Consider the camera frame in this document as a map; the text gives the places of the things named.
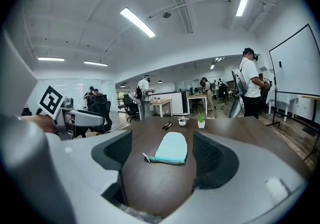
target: backpack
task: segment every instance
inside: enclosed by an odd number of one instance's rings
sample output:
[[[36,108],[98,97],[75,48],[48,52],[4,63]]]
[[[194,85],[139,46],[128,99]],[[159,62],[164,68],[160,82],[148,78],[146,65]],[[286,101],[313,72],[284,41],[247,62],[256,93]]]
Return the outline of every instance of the backpack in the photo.
[[[235,88],[235,94],[239,94],[240,96],[245,96],[245,94],[248,91],[248,84],[246,84],[246,81],[244,79],[244,76],[241,73],[242,69],[234,69],[232,70],[232,76],[234,80],[234,88]]]
[[[139,86],[135,89],[135,96],[134,97],[140,101],[142,99],[142,90],[140,89]]]

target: ceiling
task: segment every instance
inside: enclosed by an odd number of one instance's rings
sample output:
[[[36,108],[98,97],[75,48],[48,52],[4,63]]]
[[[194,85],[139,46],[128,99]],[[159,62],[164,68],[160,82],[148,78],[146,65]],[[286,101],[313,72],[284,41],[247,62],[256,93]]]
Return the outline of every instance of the ceiling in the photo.
[[[159,80],[161,80],[163,83],[172,83],[199,79],[203,76],[206,76],[208,78],[215,76],[223,77],[225,70],[231,72],[232,69],[236,68],[236,66],[239,65],[242,55],[221,57],[224,57],[224,60],[215,63],[214,69],[210,69],[210,67],[215,58],[206,58],[153,70],[147,73],[147,75],[149,75],[151,79],[150,85],[156,85]],[[144,75],[145,74],[142,73],[125,81],[116,83],[115,87],[116,89],[135,89],[137,87],[138,81]]]
[[[151,49],[159,54],[166,39],[175,36],[221,26],[254,32],[278,0],[262,1],[265,8],[261,1],[249,0],[242,17],[235,17],[239,0],[23,0],[22,11],[37,56],[101,61],[116,67],[123,60],[152,56]],[[156,36],[149,38],[120,15],[125,7]],[[168,9],[171,17],[163,18]]]

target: whiteboard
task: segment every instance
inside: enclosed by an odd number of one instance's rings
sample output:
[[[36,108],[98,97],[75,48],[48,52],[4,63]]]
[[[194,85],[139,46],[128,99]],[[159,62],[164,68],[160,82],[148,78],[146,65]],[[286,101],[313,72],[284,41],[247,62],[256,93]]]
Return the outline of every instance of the whiteboard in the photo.
[[[320,54],[308,25],[269,52],[277,91],[320,96]]]

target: wooden tabletop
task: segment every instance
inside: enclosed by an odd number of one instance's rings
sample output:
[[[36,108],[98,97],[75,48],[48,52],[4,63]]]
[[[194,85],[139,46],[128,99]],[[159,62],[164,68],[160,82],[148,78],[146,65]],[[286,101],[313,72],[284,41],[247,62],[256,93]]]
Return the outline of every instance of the wooden tabletop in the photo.
[[[200,94],[200,95],[189,95],[187,98],[188,99],[199,99],[199,98],[206,98],[207,95],[205,94]]]
[[[172,101],[172,99],[160,99],[160,100],[155,100],[155,101],[151,101],[150,104],[151,105],[162,105],[162,104],[166,104],[169,101]]]
[[[317,96],[308,96],[308,95],[303,95],[302,98],[306,98],[306,99],[312,99],[312,100],[317,100],[320,101],[320,97]]]
[[[171,121],[167,130],[162,127]],[[167,217],[191,195],[196,177],[196,161],[193,156],[194,132],[206,132],[236,141],[253,144],[273,152],[285,163],[308,179],[310,171],[302,159],[273,131],[253,116],[239,118],[206,119],[205,128],[198,128],[198,121],[190,119],[179,126],[175,117],[150,116],[125,128],[132,130],[132,151],[123,169],[123,183],[130,207],[140,211]],[[155,156],[168,132],[185,137],[188,153],[185,165],[148,163],[142,153]]]

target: black cap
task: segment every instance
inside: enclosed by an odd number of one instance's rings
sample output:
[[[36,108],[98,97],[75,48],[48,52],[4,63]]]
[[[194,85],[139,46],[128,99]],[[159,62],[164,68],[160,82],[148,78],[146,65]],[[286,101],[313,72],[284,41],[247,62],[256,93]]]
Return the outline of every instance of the black cap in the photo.
[[[254,50],[252,50],[251,48],[245,48],[243,51],[243,54],[246,54],[246,53],[255,54]]]

